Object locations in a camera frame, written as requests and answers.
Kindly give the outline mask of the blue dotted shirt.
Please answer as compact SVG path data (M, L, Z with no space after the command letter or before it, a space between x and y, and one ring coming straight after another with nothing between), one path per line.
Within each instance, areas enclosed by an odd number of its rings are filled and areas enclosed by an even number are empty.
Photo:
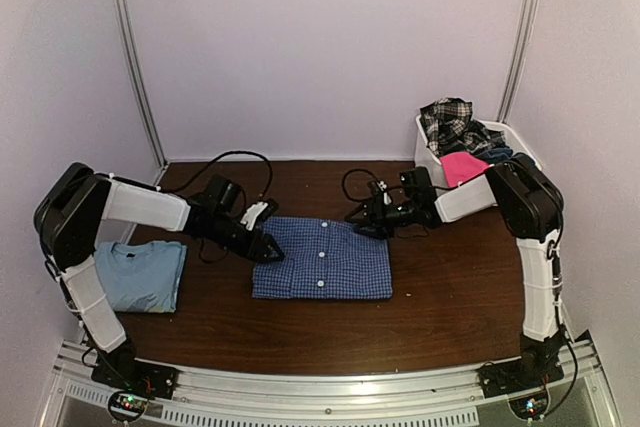
M393 295L388 243L341 221L272 217L264 224L284 252L257 264L252 297L274 300L387 300Z

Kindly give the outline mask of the light blue printed t-shirt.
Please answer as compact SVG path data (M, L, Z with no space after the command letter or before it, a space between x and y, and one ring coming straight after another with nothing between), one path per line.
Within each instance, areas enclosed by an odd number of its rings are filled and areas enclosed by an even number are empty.
M176 241L100 243L96 270L110 306L117 313L175 312L187 252Z

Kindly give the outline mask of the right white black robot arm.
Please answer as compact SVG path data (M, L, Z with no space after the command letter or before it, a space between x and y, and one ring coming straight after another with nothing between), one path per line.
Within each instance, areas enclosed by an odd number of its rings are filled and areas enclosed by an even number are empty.
M394 201L392 187L375 178L368 184L368 197L356 200L345 221L358 234L387 239L399 228L435 229L497 207L516 241L523 272L525 317L512 377L526 389L549 378L565 343L559 256L564 200L557 187L524 153L489 166L457 187L434 184L425 167L402 172L399 179L404 201Z

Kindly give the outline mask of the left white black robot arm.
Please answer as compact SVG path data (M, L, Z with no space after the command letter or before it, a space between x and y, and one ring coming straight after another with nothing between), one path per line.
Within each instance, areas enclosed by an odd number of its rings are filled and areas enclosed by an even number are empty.
M219 174L187 195L181 187L163 189L75 162L36 208L33 226L46 268L81 322L98 367L121 390L137 389L144 371L97 273L96 250L106 225L143 226L211 241L254 263L283 260L284 251L262 228L277 202L261 196L235 213L235 204L245 197L241 185Z

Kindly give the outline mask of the white plastic laundry basket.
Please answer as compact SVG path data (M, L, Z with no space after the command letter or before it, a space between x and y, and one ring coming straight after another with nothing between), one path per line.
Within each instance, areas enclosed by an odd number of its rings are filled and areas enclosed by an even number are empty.
M421 115L415 118L417 126L417 137L415 144L414 162L417 167L425 167L429 171L431 182L437 186L437 195L442 195L446 190L475 184L477 180L486 181L485 172L479 172L475 177L469 177L465 182L457 182L455 186L449 185L446 172L442 168L441 159L436 156L428 146L428 139L422 126ZM541 167L533 151L526 145L521 136L509 125L500 122L479 120L486 129L501 132L505 143L514 153L524 153L531 158L538 168Z

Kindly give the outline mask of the pink garment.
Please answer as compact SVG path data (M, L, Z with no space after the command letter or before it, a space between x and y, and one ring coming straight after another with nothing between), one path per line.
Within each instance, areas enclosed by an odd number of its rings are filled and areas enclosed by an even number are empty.
M447 154L440 158L440 163L449 188L459 187L483 175L490 167L489 164L468 152Z

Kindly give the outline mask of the dark plaid shirt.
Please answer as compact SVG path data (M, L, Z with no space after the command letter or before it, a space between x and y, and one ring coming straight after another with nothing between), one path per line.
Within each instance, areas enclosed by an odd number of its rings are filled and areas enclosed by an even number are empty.
M461 98L442 98L422 107L419 123L426 146L437 157L461 151L479 155L508 148L505 135L476 120L473 104Z

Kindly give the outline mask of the navy blue garment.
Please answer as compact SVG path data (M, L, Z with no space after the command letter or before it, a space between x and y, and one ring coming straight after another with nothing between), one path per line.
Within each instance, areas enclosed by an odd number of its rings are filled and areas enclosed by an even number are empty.
M487 149L475 154L475 157L487 164L497 164L511 159L514 151L510 147Z

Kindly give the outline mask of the front aluminium frame rail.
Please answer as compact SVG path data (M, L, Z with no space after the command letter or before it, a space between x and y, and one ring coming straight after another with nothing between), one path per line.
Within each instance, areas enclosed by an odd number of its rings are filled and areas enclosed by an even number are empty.
M471 364L422 372L356 376L242 374L172 366L170 400L151 401L131 426L621 426L589 340L576 342L579 373L550 417L511 410L516 395L486 397ZM85 346L63 341L36 426L122 426L106 411L115 389L91 380Z

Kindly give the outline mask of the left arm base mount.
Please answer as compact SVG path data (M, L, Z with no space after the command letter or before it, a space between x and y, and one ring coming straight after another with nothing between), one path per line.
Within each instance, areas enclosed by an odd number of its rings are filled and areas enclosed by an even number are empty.
M133 377L127 378L100 360L92 369L91 379L115 389L106 401L112 419L132 423L150 412L154 400L172 399L178 374L173 367L135 361Z

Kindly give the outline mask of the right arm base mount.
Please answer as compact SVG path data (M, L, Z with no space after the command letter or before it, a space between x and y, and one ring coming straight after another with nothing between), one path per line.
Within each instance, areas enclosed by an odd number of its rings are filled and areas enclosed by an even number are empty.
M564 378L564 371L556 362L535 372L526 370L521 359L489 361L476 373L485 399L505 396L511 413L527 422L544 418L551 407L549 385Z

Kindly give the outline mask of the right aluminium frame post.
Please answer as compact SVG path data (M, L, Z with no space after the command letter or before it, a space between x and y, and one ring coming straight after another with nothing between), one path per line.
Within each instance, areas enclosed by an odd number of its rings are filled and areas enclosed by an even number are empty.
M518 87L524 71L527 50L534 29L540 0L522 0L511 61L507 72L497 121L507 123L514 106Z

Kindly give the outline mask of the aluminium frame post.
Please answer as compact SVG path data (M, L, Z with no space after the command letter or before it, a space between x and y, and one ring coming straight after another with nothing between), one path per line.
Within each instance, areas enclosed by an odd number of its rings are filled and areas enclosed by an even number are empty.
M497 121L507 123L514 106L518 87L524 71L527 50L534 29L540 0L522 0L511 61L507 72Z
M163 169L168 165L168 161L161 144L156 122L149 103L133 24L129 12L128 0L113 0L113 2L126 70L131 83L143 130L149 143L155 165L159 169Z

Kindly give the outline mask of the left aluminium frame post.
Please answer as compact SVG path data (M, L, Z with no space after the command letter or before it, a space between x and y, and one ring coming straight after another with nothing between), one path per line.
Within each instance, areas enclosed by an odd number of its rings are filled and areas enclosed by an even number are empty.
M155 165L159 169L163 169L168 165L168 161L161 144L156 122L149 103L133 24L129 12L128 0L113 0L113 2L126 70L131 83L143 130L149 143Z

